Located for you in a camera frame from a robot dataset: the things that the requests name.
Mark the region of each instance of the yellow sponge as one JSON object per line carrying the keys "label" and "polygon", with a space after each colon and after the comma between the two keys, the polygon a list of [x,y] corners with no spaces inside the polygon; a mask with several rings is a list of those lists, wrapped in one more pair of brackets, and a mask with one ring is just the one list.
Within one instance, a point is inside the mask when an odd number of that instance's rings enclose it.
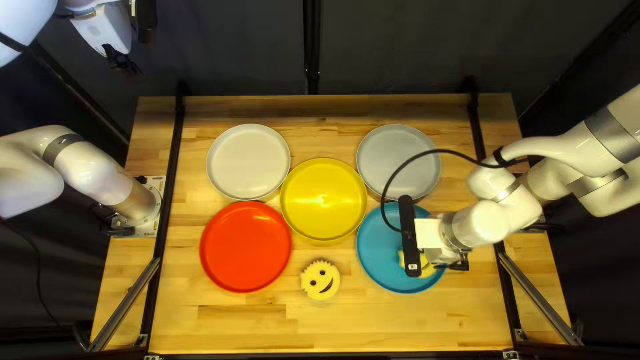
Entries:
{"label": "yellow sponge", "polygon": [[[404,253],[402,250],[398,250],[398,256],[400,257],[400,267],[404,268]],[[427,260],[426,255],[423,252],[420,253],[420,264],[422,264],[422,274],[418,276],[418,278],[427,277],[433,275],[436,272],[436,269],[433,267],[433,264]]]}
{"label": "yellow sponge", "polygon": [[314,300],[327,300],[340,287],[340,272],[328,261],[314,261],[300,274],[300,287]]}

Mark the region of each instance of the dark background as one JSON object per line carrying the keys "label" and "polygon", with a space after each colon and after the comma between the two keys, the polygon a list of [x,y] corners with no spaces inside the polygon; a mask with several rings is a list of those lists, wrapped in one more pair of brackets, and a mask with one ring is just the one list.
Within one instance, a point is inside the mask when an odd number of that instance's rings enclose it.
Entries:
{"label": "dark background", "polygon": [[[194,95],[305,94],[302,7],[298,0],[158,0],[155,41],[135,42],[130,54],[144,71],[135,78],[108,69],[67,20],[51,19],[37,41],[130,133],[137,97],[173,95],[178,79]],[[639,7],[629,0],[324,0],[319,93],[455,92],[474,75],[481,91],[513,93],[523,135],[558,135],[640,83]],[[124,163],[126,144],[24,54],[0,68],[0,107],[0,135],[63,124]],[[108,239],[92,203],[67,188],[10,220],[43,249],[44,297],[65,325],[90,325],[97,301]],[[640,346],[638,213],[595,219],[566,199],[547,214],[568,229],[550,239],[572,321],[584,324],[588,344]],[[56,330],[37,301],[33,251],[0,231],[0,357],[77,349],[55,337],[16,340],[16,328]]]}

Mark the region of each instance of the plate rim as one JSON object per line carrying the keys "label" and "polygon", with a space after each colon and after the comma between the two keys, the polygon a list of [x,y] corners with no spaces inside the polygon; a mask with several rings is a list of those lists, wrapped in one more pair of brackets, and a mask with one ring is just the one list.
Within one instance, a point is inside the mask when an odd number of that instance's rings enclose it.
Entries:
{"label": "plate rim", "polygon": [[[318,238],[316,236],[310,236],[307,233],[304,233],[303,231],[300,231],[296,226],[291,224],[291,221],[288,219],[288,216],[286,215],[286,213],[288,213],[288,211],[286,211],[286,206],[285,201],[283,201],[284,198],[284,194],[285,194],[285,187],[287,187],[287,180],[289,179],[290,176],[292,176],[292,174],[294,174],[294,172],[296,171],[296,169],[299,169],[302,165],[306,165],[305,167],[310,166],[310,162],[315,161],[315,162],[320,162],[320,161],[327,161],[330,160],[330,162],[333,162],[335,165],[339,166],[340,168],[344,168],[347,171],[351,171],[353,172],[353,174],[355,175],[355,179],[359,180],[358,185],[360,185],[359,187],[361,187],[362,190],[362,196],[363,196],[363,207],[362,207],[362,216],[360,217],[360,219],[358,220],[358,222],[353,226],[352,229],[350,229],[348,232],[340,234],[338,236],[334,236],[332,238]],[[349,164],[345,163],[342,160],[338,160],[338,159],[333,159],[333,158],[326,158],[326,157],[319,157],[319,158],[312,158],[312,159],[308,159],[305,161],[302,161],[300,164],[296,165],[296,167],[294,167],[288,174],[287,177],[285,178],[285,181],[282,183],[282,190],[280,190],[280,211],[282,212],[282,217],[284,218],[284,220],[287,222],[287,224],[289,225],[289,227],[295,231],[296,233],[298,233],[301,236],[304,236],[305,238],[312,240],[316,243],[321,243],[321,244],[329,244],[329,243],[333,243],[335,241],[341,240],[345,237],[347,237],[349,234],[353,233],[353,231],[356,231],[358,229],[358,227],[360,226],[360,224],[362,223],[362,220],[367,216],[367,204],[368,204],[368,198],[367,198],[367,187],[364,183],[364,181],[362,180],[362,177],[360,176],[360,174]]]}
{"label": "plate rim", "polygon": [[207,233],[207,231],[210,230],[210,226],[213,225],[214,220],[216,218],[220,218],[225,214],[225,210],[230,211],[228,208],[237,208],[237,207],[241,207],[241,208],[249,208],[249,207],[253,207],[253,208],[260,208],[265,210],[265,212],[270,212],[271,213],[271,217],[274,218],[284,229],[289,230],[290,227],[288,226],[287,222],[282,221],[284,219],[284,217],[282,216],[282,214],[280,214],[276,209],[272,208],[271,206],[263,203],[263,202],[259,202],[259,201],[239,201],[239,202],[234,202],[232,204],[229,204],[227,206],[225,206],[224,208],[220,209],[218,212],[216,212],[215,215],[213,215],[209,221],[207,222],[207,225],[205,225],[204,230],[202,231],[202,234],[200,235],[200,243],[198,244],[198,257],[200,258],[200,266],[202,267],[202,270],[205,272],[205,274],[207,274],[207,277],[209,278],[209,280],[211,280],[215,285],[217,285],[218,287],[220,287],[223,290],[227,290],[227,291],[231,291],[233,293],[252,293],[261,289],[266,288],[267,286],[273,284],[284,272],[284,269],[287,268],[287,265],[289,264],[289,260],[291,259],[291,252],[293,250],[293,242],[291,239],[291,231],[286,231],[287,234],[287,244],[288,244],[288,248],[289,250],[287,251],[287,256],[286,259],[284,261],[284,264],[282,265],[282,268],[279,269],[278,273],[274,276],[274,278],[272,280],[270,280],[269,282],[265,283],[264,285],[257,287],[257,288],[252,288],[249,290],[239,290],[237,288],[233,288],[227,284],[225,284],[224,282],[220,281],[219,279],[217,279],[215,276],[213,276],[213,274],[211,274],[210,269],[205,265],[205,256],[204,256],[204,251],[203,251],[203,246],[204,246],[204,235],[205,233]]}
{"label": "plate rim", "polygon": [[[397,209],[397,201],[386,202],[385,203],[385,213],[387,212],[387,209],[388,209],[387,205],[389,205],[389,204],[395,204],[395,207]],[[431,214],[431,212],[429,210],[423,208],[422,206],[418,206],[417,204],[413,204],[413,207],[414,208],[419,208],[419,209],[424,210],[424,211],[428,212],[429,214]],[[373,213],[373,211],[376,211],[376,210],[378,210],[378,211],[380,210],[380,205],[378,205],[375,208],[371,209],[371,211],[367,213],[367,216],[369,216],[369,214]],[[358,234],[356,235],[356,256],[358,258],[358,263],[360,264],[360,267],[362,268],[364,273],[367,274],[367,276],[371,279],[371,281],[375,282],[376,285],[378,285],[379,287],[383,288],[384,290],[391,291],[392,293],[396,293],[396,294],[400,294],[400,295],[414,295],[414,294],[421,293],[421,292],[423,292],[425,290],[430,289],[435,284],[437,284],[438,281],[440,281],[440,279],[444,275],[445,269],[443,269],[443,268],[442,269],[436,269],[436,272],[433,275],[437,275],[437,277],[435,277],[433,279],[433,282],[431,284],[426,284],[426,285],[420,286],[415,291],[400,291],[398,289],[388,288],[388,287],[382,285],[382,283],[380,283],[378,280],[374,279],[369,274],[369,272],[367,271],[367,268],[362,263],[362,257],[360,255],[360,251],[359,251],[359,248],[358,248]]]}
{"label": "plate rim", "polygon": [[[246,127],[252,127],[252,128],[256,128],[256,129],[262,129],[264,130],[266,133],[269,133],[270,135],[275,135],[274,138],[276,138],[278,140],[278,142],[284,146],[284,149],[287,151],[287,166],[286,166],[286,171],[284,173],[284,176],[282,176],[281,180],[279,180],[278,184],[270,189],[270,191],[258,196],[258,197],[236,197],[234,195],[232,195],[231,193],[228,193],[226,191],[223,191],[220,187],[216,186],[215,181],[213,180],[213,174],[212,174],[212,170],[211,170],[211,158],[215,152],[215,149],[220,147],[220,144],[222,142],[225,141],[225,139],[227,139],[229,136],[231,136],[234,133],[238,133],[242,130],[244,130],[244,128]],[[213,187],[222,195],[228,197],[229,199],[233,199],[233,200],[239,200],[239,201],[252,201],[252,200],[257,200],[257,199],[261,199],[265,196],[271,195],[274,191],[276,191],[284,182],[284,180],[287,178],[287,175],[289,174],[289,171],[291,169],[291,150],[289,149],[289,144],[287,144],[287,142],[284,140],[284,138],[282,137],[282,135],[280,135],[280,133],[278,133],[278,131],[275,131],[273,128],[269,127],[269,126],[265,126],[262,124],[255,124],[255,123],[247,123],[247,124],[239,124],[236,126],[232,126],[226,130],[224,130],[220,135],[218,135],[213,142],[211,143],[211,145],[209,146],[209,150],[207,151],[207,156],[205,158],[205,171],[207,172],[207,178],[209,180],[209,182],[213,185]]]}
{"label": "plate rim", "polygon": [[[405,129],[409,130],[409,132],[411,132],[411,133],[416,133],[416,132],[417,132],[417,133],[419,134],[418,136],[419,136],[419,137],[421,137],[423,140],[426,140],[426,141],[427,141],[427,143],[428,143],[428,145],[430,145],[432,149],[437,149],[436,144],[433,142],[433,140],[432,140],[432,139],[431,139],[427,134],[423,133],[422,131],[420,131],[420,130],[416,129],[416,128],[415,128],[415,127],[413,127],[413,126],[404,125],[404,124],[385,124],[385,125],[378,126],[378,127],[376,127],[375,129],[372,129],[371,131],[369,131],[369,132],[368,132],[368,133],[367,133],[367,134],[362,138],[362,140],[360,141],[360,143],[358,144],[358,150],[356,151],[356,168],[357,168],[357,170],[358,170],[358,174],[360,174],[360,177],[362,178],[362,181],[364,182],[364,184],[366,185],[366,187],[367,187],[368,189],[370,189],[373,193],[375,193],[377,196],[380,196],[380,197],[382,197],[382,193],[381,193],[381,192],[380,192],[380,193],[379,193],[379,192],[377,192],[377,191],[376,191],[376,190],[375,190],[375,189],[374,189],[374,188],[369,184],[369,182],[367,182],[367,180],[365,179],[365,177],[364,177],[364,176],[362,176],[362,174],[361,174],[361,169],[360,169],[360,168],[361,168],[361,166],[360,166],[360,156],[361,156],[362,151],[363,151],[363,150],[362,150],[362,146],[363,146],[363,144],[364,144],[367,140],[370,140],[370,139],[371,139],[373,136],[375,136],[377,133],[380,133],[380,132],[384,131],[384,130],[385,130],[385,129],[384,129],[385,127],[403,127],[403,128],[405,128]],[[442,174],[442,160],[440,159],[440,155],[439,155],[439,154],[436,154],[436,155],[438,155],[438,156],[436,157],[436,162],[437,162],[437,164],[436,164],[436,168],[437,168],[437,170],[438,170],[438,174],[436,175],[436,179],[435,179],[435,181],[433,182],[433,184],[431,184],[431,186],[430,186],[430,187],[429,187],[425,192],[420,193],[420,195],[419,195],[419,196],[414,197],[414,199],[419,199],[419,198],[421,198],[421,197],[423,197],[423,196],[426,196],[428,193],[430,193],[430,192],[433,190],[433,188],[435,188],[435,186],[436,186],[436,185],[438,184],[438,182],[440,181],[440,175]],[[392,200],[392,201],[397,201],[397,200],[398,200],[398,198],[397,198],[397,197],[391,197],[391,196],[389,196],[389,194],[387,194],[387,196],[385,197],[385,199]]]}

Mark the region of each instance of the white plate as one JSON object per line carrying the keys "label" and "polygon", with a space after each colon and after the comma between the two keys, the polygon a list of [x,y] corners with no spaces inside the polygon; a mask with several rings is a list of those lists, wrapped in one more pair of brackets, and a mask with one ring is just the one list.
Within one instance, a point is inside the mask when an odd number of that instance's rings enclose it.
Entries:
{"label": "white plate", "polygon": [[207,175],[223,195],[255,200],[282,184],[290,164],[289,147],[280,134],[264,125],[242,124],[213,141],[207,154]]}
{"label": "white plate", "polygon": [[[362,180],[374,193],[382,190],[391,174],[408,158],[435,149],[431,139],[414,127],[391,124],[373,129],[358,146],[356,166]],[[425,196],[440,177],[440,156],[423,156],[407,165],[391,182],[387,199],[407,194],[413,199]]]}

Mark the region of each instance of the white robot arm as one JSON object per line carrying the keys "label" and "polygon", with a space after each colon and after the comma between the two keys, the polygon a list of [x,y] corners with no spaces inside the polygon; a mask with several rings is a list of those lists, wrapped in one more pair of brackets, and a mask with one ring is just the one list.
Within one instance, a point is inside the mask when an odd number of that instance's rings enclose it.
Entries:
{"label": "white robot arm", "polygon": [[59,125],[0,137],[0,216],[9,218],[57,198],[64,183],[125,218],[142,219],[154,194],[110,156]]}
{"label": "white robot arm", "polygon": [[[640,202],[640,85],[560,136],[524,138],[500,149],[500,162],[544,156],[516,179],[477,167],[467,186],[479,202],[437,218],[415,219],[415,239],[432,263],[451,264],[472,248],[531,225],[542,205],[570,193],[597,217]],[[496,165],[490,156],[483,161]]]}

